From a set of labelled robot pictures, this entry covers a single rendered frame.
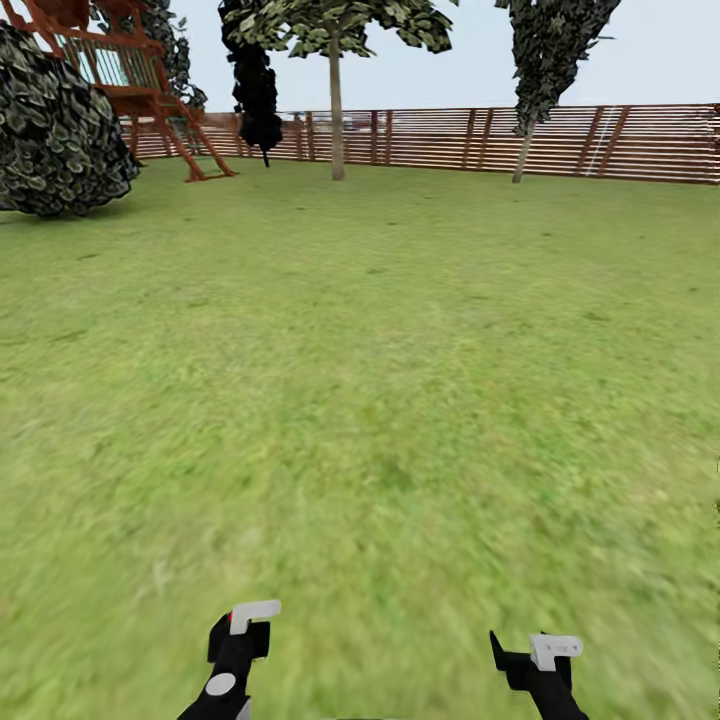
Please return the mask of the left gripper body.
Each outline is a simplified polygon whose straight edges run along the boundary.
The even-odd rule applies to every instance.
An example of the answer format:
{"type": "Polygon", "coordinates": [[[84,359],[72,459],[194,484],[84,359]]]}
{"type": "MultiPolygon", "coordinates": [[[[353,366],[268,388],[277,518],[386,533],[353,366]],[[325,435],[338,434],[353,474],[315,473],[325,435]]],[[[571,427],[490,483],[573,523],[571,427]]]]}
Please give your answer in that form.
{"type": "Polygon", "coordinates": [[[267,657],[270,622],[248,622],[245,633],[230,635],[230,626],[217,625],[209,633],[208,664],[215,664],[227,651],[241,651],[247,659],[267,657]]]}

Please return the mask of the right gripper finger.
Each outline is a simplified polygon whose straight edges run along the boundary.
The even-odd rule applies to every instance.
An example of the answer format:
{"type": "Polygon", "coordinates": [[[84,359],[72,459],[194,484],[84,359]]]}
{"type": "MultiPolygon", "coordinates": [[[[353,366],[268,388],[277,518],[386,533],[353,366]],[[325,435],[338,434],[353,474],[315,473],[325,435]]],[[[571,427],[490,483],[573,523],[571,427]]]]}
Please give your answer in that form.
{"type": "Polygon", "coordinates": [[[493,631],[490,632],[490,640],[495,658],[496,668],[500,670],[508,670],[512,672],[512,653],[503,651],[503,646],[495,637],[493,631]]]}

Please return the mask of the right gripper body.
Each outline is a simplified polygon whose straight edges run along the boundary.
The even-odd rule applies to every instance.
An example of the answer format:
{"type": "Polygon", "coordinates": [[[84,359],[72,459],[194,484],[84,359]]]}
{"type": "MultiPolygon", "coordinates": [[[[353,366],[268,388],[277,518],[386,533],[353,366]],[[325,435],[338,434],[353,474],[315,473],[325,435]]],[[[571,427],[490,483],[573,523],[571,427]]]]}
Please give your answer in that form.
{"type": "Polygon", "coordinates": [[[568,698],[575,703],[572,696],[572,670],[570,659],[567,657],[555,657],[555,672],[539,671],[536,663],[530,658],[530,653],[512,653],[512,672],[506,672],[506,680],[509,687],[517,691],[528,691],[537,704],[539,713],[542,714],[544,700],[548,700],[554,694],[568,695],[568,698]]]}

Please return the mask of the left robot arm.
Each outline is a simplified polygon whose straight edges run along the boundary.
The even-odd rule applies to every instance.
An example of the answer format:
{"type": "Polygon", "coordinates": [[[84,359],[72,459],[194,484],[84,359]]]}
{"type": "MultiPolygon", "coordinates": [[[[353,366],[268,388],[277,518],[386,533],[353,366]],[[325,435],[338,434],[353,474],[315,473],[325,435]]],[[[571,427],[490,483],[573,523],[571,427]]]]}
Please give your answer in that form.
{"type": "Polygon", "coordinates": [[[232,706],[246,688],[249,661],[267,657],[270,622],[256,620],[277,617],[279,613],[279,601],[233,605],[229,626],[217,625],[209,633],[207,657],[214,669],[202,689],[202,697],[176,720],[250,720],[250,696],[243,696],[234,710],[232,706]]]}

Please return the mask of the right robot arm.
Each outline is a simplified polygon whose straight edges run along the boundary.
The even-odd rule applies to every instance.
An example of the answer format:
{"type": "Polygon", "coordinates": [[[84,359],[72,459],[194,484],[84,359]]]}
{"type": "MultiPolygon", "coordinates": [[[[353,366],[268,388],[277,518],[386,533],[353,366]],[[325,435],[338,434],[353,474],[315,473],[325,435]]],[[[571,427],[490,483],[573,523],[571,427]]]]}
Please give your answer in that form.
{"type": "Polygon", "coordinates": [[[534,653],[505,652],[493,631],[490,640],[496,668],[506,672],[509,687],[528,691],[542,720],[590,720],[580,712],[572,696],[570,657],[583,654],[583,643],[575,635],[532,633],[534,653]]]}

